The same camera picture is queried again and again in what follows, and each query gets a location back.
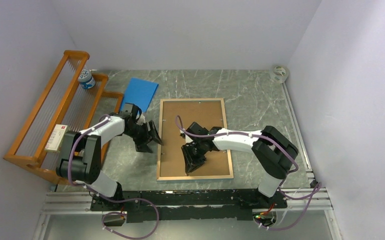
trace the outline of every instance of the brown board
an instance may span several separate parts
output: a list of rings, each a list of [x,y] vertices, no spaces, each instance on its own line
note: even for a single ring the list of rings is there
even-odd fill
[[[163,141],[158,146],[157,180],[198,180],[234,178],[231,152],[206,153],[206,162],[189,175],[185,174],[184,155],[181,146],[185,139],[175,124],[175,117],[182,118],[187,129],[192,122],[210,130],[212,127],[227,128],[223,98],[170,98],[160,101],[159,135]]]

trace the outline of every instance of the wooden rack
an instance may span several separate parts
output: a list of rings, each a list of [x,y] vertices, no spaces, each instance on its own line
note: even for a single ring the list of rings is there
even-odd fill
[[[44,91],[40,95],[38,101],[34,105],[32,111],[30,112],[29,116],[26,119],[26,122],[24,123],[23,127],[21,128],[20,132],[18,133],[16,139],[14,140],[13,144],[11,145],[9,151],[4,156],[4,159],[25,169],[26,171],[33,173],[53,184],[63,184],[67,185],[68,181],[65,178],[59,177],[56,174],[55,169],[44,169],[42,168],[42,164],[44,162],[44,159],[46,158],[46,155],[48,154],[45,151],[45,146],[48,142],[48,139],[50,138],[53,129],[56,124],[61,124],[62,120],[64,119],[68,108],[74,99],[77,90],[79,87],[78,77],[84,69],[85,63],[90,58],[90,55],[85,51],[73,51],[73,50],[66,50],[64,51],[63,57],[58,64],[57,68],[55,69],[54,73],[52,74],[48,84],[46,85]],[[20,146],[22,145],[23,141],[25,140],[25,137],[30,130],[33,122],[36,118],[39,117],[39,112],[41,108],[44,105],[44,102],[49,96],[50,91],[52,90],[53,86],[56,83],[57,78],[62,72],[62,69],[66,64],[69,64],[70,68],[74,72],[73,77],[71,78],[70,83],[68,84],[68,88],[65,91],[63,97],[59,101],[59,104],[56,107],[55,112],[53,113],[52,117],[47,120],[47,126],[45,130],[45,134],[42,136],[37,136],[38,139],[40,139],[39,142],[36,142],[35,144],[38,144],[36,150],[34,151],[34,154],[32,155],[19,155],[18,150]],[[116,106],[114,108],[115,112],[119,111],[119,107],[122,103],[123,94],[120,92],[111,92],[104,90],[106,83],[109,79],[109,77],[105,74],[101,73],[93,73],[92,74],[94,80],[96,83],[100,83],[99,86],[94,86],[93,88],[85,91],[91,91],[91,93],[95,94],[95,97],[93,99],[92,106],[89,110],[89,113],[87,115],[86,121],[83,124],[83,128],[89,128],[91,121],[93,119],[94,113],[96,111],[96,108],[99,104],[99,101],[102,97],[104,98],[115,98]],[[108,143],[105,144],[101,150],[101,162],[104,162],[104,156],[106,154]]]

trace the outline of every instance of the blue and white jar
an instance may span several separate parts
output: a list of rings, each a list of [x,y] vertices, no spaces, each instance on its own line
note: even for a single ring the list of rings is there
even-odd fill
[[[96,81],[93,78],[93,75],[88,69],[82,69],[80,72],[79,77],[77,78],[77,81],[82,86],[83,89],[90,89],[94,87],[96,84]]]

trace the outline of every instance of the white wall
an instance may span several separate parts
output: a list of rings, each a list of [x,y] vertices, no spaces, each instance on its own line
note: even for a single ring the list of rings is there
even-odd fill
[[[0,240],[33,236],[49,184],[3,160],[66,49],[47,0],[0,0]]]
[[[95,69],[287,64],[321,0],[53,0]]]
[[[385,1],[323,0],[288,66],[344,238],[385,239]]]

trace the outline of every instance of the blue folder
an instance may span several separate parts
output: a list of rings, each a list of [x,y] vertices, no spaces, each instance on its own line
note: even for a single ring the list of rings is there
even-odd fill
[[[147,112],[158,86],[158,83],[132,77],[124,92],[120,110],[125,103],[130,103],[137,105],[143,113]]]

